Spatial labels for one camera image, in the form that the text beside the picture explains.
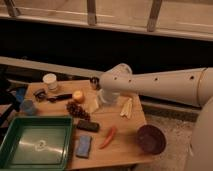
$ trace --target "black wall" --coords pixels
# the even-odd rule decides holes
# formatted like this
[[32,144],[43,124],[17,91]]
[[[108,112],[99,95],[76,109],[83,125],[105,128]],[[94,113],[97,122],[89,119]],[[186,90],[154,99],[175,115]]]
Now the black wall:
[[134,73],[213,66],[213,42],[0,20],[0,55]]

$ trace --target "red pepper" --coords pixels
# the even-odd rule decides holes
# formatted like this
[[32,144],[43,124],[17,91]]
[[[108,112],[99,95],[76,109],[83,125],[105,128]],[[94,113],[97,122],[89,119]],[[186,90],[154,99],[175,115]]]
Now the red pepper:
[[115,136],[117,132],[117,128],[116,126],[112,126],[107,134],[106,139],[104,140],[104,142],[99,146],[99,149],[103,149],[105,148],[113,139],[113,137]]

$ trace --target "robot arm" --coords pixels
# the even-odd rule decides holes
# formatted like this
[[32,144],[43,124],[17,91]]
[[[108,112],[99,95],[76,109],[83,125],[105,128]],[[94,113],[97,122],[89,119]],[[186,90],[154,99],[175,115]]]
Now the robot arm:
[[100,78],[104,91],[136,92],[141,95],[202,107],[213,96],[212,68],[133,75],[119,64]]
[[213,170],[213,68],[133,75],[119,64],[100,78],[99,99],[111,104],[121,92],[203,107],[189,146],[185,171]]

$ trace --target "dark red bowl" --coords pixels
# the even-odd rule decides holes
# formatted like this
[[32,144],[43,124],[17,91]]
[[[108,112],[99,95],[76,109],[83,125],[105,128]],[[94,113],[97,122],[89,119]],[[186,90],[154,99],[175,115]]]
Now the dark red bowl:
[[137,142],[145,153],[154,155],[162,153],[166,147],[163,132],[153,125],[144,125],[138,129]]

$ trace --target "grapes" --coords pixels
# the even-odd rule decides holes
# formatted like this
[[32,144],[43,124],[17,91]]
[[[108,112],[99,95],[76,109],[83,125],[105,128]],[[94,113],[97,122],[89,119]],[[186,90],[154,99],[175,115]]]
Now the grapes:
[[87,113],[80,105],[73,101],[69,101],[67,103],[67,110],[69,114],[73,117],[90,121],[90,114]]

